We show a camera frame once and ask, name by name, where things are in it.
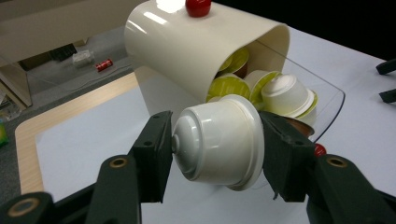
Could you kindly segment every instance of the white tabletop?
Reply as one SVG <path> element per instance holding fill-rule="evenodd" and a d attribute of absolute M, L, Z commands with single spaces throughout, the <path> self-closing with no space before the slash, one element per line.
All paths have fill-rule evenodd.
<path fill-rule="evenodd" d="M 318 142 L 353 161 L 376 189 L 396 195 L 396 104 L 378 95 L 396 88 L 396 72 L 381 76 L 375 67 L 384 60 L 295 29 L 288 58 L 346 94 L 338 118 Z"/>

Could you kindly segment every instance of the robotic arm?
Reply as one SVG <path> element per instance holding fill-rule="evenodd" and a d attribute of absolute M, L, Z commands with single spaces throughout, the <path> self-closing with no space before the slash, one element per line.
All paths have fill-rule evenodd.
<path fill-rule="evenodd" d="M 262 169 L 275 196 L 295 203 L 308 196 L 310 223 L 396 223 L 392 197 L 375 190 L 352 161 L 317 157 L 316 145 L 286 119 L 258 115 Z M 141 223 L 141 203 L 163 202 L 175 153 L 171 116 L 152 116 L 128 155 L 103 162 L 95 184 L 57 203 L 46 192 L 17 197 L 0 207 L 0 223 Z"/>

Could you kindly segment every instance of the gray floor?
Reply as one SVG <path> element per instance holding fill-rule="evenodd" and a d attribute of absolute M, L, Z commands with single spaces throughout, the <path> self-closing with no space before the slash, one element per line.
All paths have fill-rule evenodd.
<path fill-rule="evenodd" d="M 33 104 L 5 123 L 9 143 L 0 147 L 0 205 L 21 194 L 14 135 L 18 125 L 133 71 L 124 47 L 123 27 L 92 36 L 85 46 L 77 48 L 78 51 L 85 49 L 93 52 L 93 64 L 76 68 L 72 58 L 68 58 L 27 72 Z M 111 59 L 114 65 L 97 72 L 94 65 L 106 59 Z"/>

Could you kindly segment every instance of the red can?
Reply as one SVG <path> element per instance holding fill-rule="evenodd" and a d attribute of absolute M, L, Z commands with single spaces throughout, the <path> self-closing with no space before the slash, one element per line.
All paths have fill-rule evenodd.
<path fill-rule="evenodd" d="M 112 66 L 113 62 L 110 59 L 105 60 L 102 63 L 97 64 L 95 67 L 98 70 L 98 72 L 103 71 L 107 69 L 109 66 Z"/>

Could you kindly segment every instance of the red ball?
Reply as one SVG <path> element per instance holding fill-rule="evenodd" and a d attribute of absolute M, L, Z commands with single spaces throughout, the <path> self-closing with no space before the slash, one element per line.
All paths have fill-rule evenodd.
<path fill-rule="evenodd" d="M 203 17 L 209 13 L 212 0 L 186 0 L 186 9 L 191 17 Z"/>
<path fill-rule="evenodd" d="M 315 143 L 314 154 L 315 154 L 316 157 L 326 155 L 327 154 L 326 148 L 323 145 L 319 144 L 319 143 Z"/>

